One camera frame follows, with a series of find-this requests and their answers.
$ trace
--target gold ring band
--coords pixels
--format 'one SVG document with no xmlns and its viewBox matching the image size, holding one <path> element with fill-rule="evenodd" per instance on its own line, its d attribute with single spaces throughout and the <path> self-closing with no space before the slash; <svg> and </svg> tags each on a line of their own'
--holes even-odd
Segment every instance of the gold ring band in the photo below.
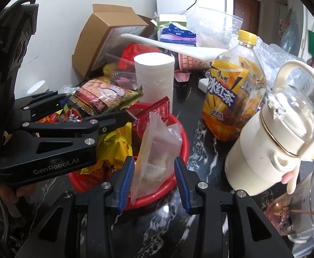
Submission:
<svg viewBox="0 0 314 258">
<path fill-rule="evenodd" d="M 266 125 L 266 122 L 264 121 L 263 119 L 263 116 L 262 116 L 262 109 L 260 110 L 260 119 L 261 119 L 261 122 L 262 122 L 262 126 L 263 128 L 266 130 L 267 134 L 269 135 L 269 137 L 272 139 L 272 141 L 278 146 L 278 148 L 280 148 L 281 150 L 283 150 L 287 155 L 291 156 L 291 157 L 296 157 L 298 158 L 299 155 L 296 155 L 296 154 L 293 154 L 292 152 L 289 152 L 286 148 L 284 148 L 275 138 L 274 136 L 271 134 L 271 132 L 269 131 L 267 125 Z"/>
</svg>

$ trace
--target kettle handle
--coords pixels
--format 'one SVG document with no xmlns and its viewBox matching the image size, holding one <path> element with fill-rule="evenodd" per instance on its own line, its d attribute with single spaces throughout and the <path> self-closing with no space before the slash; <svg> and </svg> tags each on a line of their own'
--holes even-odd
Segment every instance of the kettle handle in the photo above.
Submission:
<svg viewBox="0 0 314 258">
<path fill-rule="evenodd" d="M 277 87 L 285 85 L 288 75 L 292 72 L 292 70 L 294 70 L 296 68 L 303 68 L 305 71 L 307 71 L 314 78 L 314 68 L 310 67 L 309 65 L 307 65 L 307 64 L 305 64 L 299 60 L 289 60 L 281 66 L 281 68 L 280 68 L 280 70 L 276 76 L 273 90 L 275 90 Z M 313 149 L 314 149 L 314 137 L 312 138 L 312 140 L 307 145 L 305 145 L 300 150 L 299 159 L 302 160 L 302 159 L 306 158 L 307 156 L 312 155 Z"/>
</svg>

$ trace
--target kettle lid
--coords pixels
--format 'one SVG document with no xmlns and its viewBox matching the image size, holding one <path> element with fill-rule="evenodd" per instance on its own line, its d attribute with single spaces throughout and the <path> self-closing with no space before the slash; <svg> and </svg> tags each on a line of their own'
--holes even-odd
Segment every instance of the kettle lid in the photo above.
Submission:
<svg viewBox="0 0 314 258">
<path fill-rule="evenodd" d="M 314 104 L 301 90 L 287 84 L 278 87 L 268 96 L 267 106 L 274 120 L 281 120 L 288 131 L 304 142 L 314 136 Z"/>
</svg>

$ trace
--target clear plastic bag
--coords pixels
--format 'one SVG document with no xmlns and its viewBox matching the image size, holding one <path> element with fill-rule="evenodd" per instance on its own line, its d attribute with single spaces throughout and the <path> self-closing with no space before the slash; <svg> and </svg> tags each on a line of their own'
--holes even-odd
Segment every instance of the clear plastic bag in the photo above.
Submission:
<svg viewBox="0 0 314 258">
<path fill-rule="evenodd" d="M 288 60 L 300 60 L 305 63 L 304 59 L 287 53 L 276 44 L 268 45 L 260 42 L 254 48 L 254 51 L 261 63 L 267 79 L 267 88 L 272 89 L 279 72 L 280 67 Z M 314 79 L 304 69 L 294 69 L 287 78 L 287 84 L 302 90 L 309 95 L 314 89 Z"/>
<path fill-rule="evenodd" d="M 72 85 L 64 85 L 59 91 L 58 94 L 74 94 L 79 87 L 72 87 Z"/>
<path fill-rule="evenodd" d="M 165 126 L 159 114 L 150 113 L 131 188 L 131 202 L 152 194 L 174 171 L 174 160 L 180 154 L 181 129 L 178 124 Z"/>
<path fill-rule="evenodd" d="M 187 17 L 187 29 L 197 34 L 197 46 L 228 49 L 243 19 L 214 9 L 193 6 L 178 12 Z"/>
<path fill-rule="evenodd" d="M 291 12 L 290 24 L 282 36 L 280 47 L 292 55 L 299 54 L 300 34 L 296 12 Z"/>
</svg>

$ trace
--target glass cup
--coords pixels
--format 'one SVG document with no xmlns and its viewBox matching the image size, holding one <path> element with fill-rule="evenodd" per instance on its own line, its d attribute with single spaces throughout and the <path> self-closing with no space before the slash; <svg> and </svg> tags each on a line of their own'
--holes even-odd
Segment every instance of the glass cup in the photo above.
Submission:
<svg viewBox="0 0 314 258">
<path fill-rule="evenodd" d="M 283 194 L 271 202 L 265 215 L 282 236 L 303 244 L 314 237 L 314 171 L 293 194 Z"/>
</svg>

